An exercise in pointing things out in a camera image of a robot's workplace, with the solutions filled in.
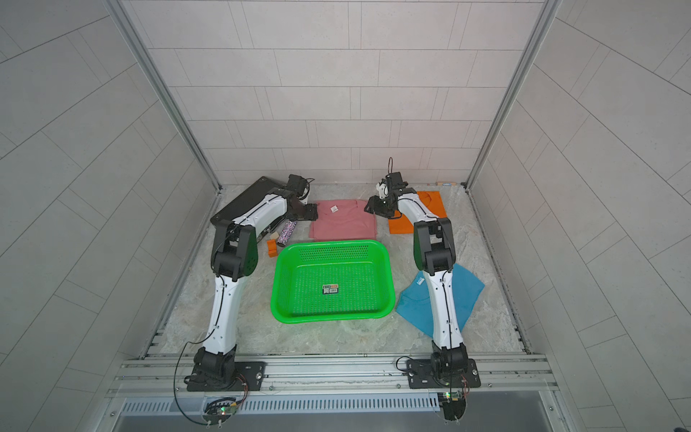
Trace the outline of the pink t-shirt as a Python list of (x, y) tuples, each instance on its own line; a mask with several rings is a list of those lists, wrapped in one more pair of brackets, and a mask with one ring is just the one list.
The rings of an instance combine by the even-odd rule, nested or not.
[(367, 201), (359, 199), (316, 202), (318, 219), (310, 226), (314, 241), (376, 239), (375, 216), (365, 211)]

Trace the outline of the green plastic basket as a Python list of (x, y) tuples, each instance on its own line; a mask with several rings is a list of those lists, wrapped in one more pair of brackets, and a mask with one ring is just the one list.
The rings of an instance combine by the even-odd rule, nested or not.
[[(338, 284), (324, 295), (324, 284)], [(390, 255), (376, 240), (293, 244), (277, 259), (271, 312), (284, 324), (381, 319), (396, 304)]]

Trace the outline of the blue t-shirt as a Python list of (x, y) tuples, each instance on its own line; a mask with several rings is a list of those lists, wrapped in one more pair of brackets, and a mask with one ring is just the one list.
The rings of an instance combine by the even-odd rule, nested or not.
[[(462, 330), (471, 317), (485, 284), (459, 264), (455, 264), (453, 267), (452, 275), (456, 318), (459, 329)], [(417, 273), (411, 285), (401, 293), (396, 311), (422, 333), (430, 338), (433, 337), (434, 319), (428, 285), (422, 271)]]

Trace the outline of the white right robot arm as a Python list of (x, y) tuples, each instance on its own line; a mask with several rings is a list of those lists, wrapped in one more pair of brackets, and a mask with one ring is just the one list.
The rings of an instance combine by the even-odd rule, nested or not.
[(365, 210), (389, 220), (400, 213), (413, 225), (413, 257), (425, 277), (434, 320), (431, 367), (435, 379), (451, 383), (469, 365), (453, 298), (456, 252), (451, 221), (431, 212), (409, 187), (377, 185)]

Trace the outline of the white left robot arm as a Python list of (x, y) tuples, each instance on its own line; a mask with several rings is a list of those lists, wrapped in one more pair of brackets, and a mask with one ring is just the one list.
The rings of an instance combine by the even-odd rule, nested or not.
[(316, 206), (306, 202), (309, 192), (309, 183), (273, 187), (266, 192), (252, 186), (212, 217), (212, 318), (208, 335), (194, 356), (193, 373), (185, 378), (189, 390), (223, 390), (234, 384), (239, 375), (235, 354), (241, 296), (257, 268), (257, 236), (280, 219), (318, 219)]

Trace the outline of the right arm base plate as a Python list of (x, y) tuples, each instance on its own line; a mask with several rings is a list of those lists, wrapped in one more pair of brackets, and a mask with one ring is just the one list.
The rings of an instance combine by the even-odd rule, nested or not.
[(405, 358), (405, 364), (397, 365), (408, 380), (410, 389), (475, 389), (482, 386), (480, 374), (474, 359), (468, 360), (468, 366), (453, 374), (441, 374), (435, 371), (430, 359)]

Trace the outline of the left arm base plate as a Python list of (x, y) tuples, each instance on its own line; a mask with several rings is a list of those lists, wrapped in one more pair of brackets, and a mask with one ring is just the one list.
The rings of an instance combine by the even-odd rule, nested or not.
[(188, 392), (255, 392), (261, 389), (265, 373), (265, 362), (230, 362), (221, 368), (195, 365), (184, 383)]

